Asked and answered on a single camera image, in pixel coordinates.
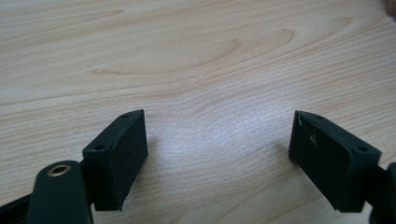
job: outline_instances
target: screw hole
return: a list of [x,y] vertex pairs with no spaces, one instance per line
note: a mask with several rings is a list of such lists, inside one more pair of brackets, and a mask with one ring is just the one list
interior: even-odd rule
[[368,151],[368,149],[365,148],[365,147],[358,147],[358,150],[360,150],[360,151]]
[[104,149],[104,148],[105,148],[104,145],[100,145],[100,146],[96,146],[96,147],[95,147],[96,150],[102,150],[102,149]]
[[67,171],[69,171],[70,168],[71,168],[70,165],[67,165],[67,164],[58,165],[58,166],[55,166],[55,167],[51,168],[51,169],[47,172],[47,174],[48,174],[49,176],[63,175],[63,174],[65,174]]

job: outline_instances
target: black plastic block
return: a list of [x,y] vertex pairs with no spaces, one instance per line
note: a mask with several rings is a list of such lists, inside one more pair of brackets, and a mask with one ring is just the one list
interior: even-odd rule
[[119,116],[82,154],[81,165],[95,209],[121,210],[148,155],[144,110]]
[[321,116],[296,111],[289,154],[334,209],[361,212],[378,149]]

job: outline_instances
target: wood grain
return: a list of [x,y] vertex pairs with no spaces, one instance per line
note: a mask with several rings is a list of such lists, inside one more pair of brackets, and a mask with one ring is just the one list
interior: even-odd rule
[[0,204],[146,110],[149,156],[95,223],[367,223],[288,159],[294,110],[396,161],[396,26],[380,0],[0,1]]

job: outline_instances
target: black clamp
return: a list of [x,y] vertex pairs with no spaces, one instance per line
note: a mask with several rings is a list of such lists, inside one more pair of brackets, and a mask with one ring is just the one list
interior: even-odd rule
[[378,166],[381,151],[321,116],[296,111],[290,158],[296,161],[335,210],[373,211],[370,223],[396,223],[396,162]]
[[42,169],[31,195],[0,207],[1,223],[93,223],[97,211],[121,210],[148,155],[144,110],[123,114],[82,150],[83,161]]

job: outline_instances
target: table surface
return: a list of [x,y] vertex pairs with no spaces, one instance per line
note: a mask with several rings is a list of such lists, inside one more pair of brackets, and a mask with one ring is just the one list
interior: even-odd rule
[[288,158],[294,110],[396,161],[396,23],[382,0],[0,3],[0,204],[146,110],[148,158],[95,223],[367,223]]

